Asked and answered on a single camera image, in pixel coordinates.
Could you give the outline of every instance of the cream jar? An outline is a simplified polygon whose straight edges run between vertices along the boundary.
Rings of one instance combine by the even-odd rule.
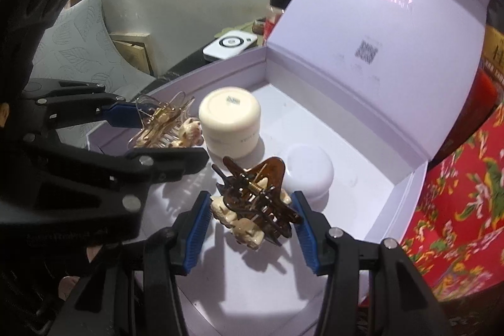
[[[220,88],[201,102],[198,113],[209,151],[219,157],[244,157],[259,140],[261,106],[242,88]]]

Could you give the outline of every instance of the metal screw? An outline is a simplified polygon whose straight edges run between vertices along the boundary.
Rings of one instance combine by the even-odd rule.
[[[140,200],[132,194],[125,195],[123,198],[123,207],[130,213],[136,213],[142,207]]]
[[[141,156],[138,161],[140,161],[140,164],[146,167],[150,167],[154,164],[154,160],[152,160],[152,157],[149,156]]]
[[[341,238],[344,235],[344,232],[341,228],[332,227],[329,229],[329,235],[333,238]]]
[[[31,143],[34,140],[35,140],[35,135],[33,133],[25,134],[25,136],[23,137],[23,141],[27,142],[27,143]]]
[[[389,248],[389,249],[394,249],[397,248],[397,241],[394,238],[385,238],[383,240],[383,244]]]

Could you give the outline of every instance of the yellow package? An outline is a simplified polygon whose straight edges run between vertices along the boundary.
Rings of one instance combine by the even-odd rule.
[[[504,35],[487,25],[481,64],[488,75],[504,88]]]

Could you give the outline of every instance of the white electronic device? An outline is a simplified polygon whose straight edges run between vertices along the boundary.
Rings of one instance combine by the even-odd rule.
[[[246,48],[255,45],[257,36],[243,31],[229,31],[203,49],[205,60],[213,62],[239,55]]]

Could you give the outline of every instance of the qr code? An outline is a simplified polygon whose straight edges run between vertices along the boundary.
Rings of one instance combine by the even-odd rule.
[[[359,48],[357,49],[357,52],[355,52],[355,56],[364,60],[367,64],[371,64],[377,53],[378,48],[375,48],[369,43],[362,41]]]

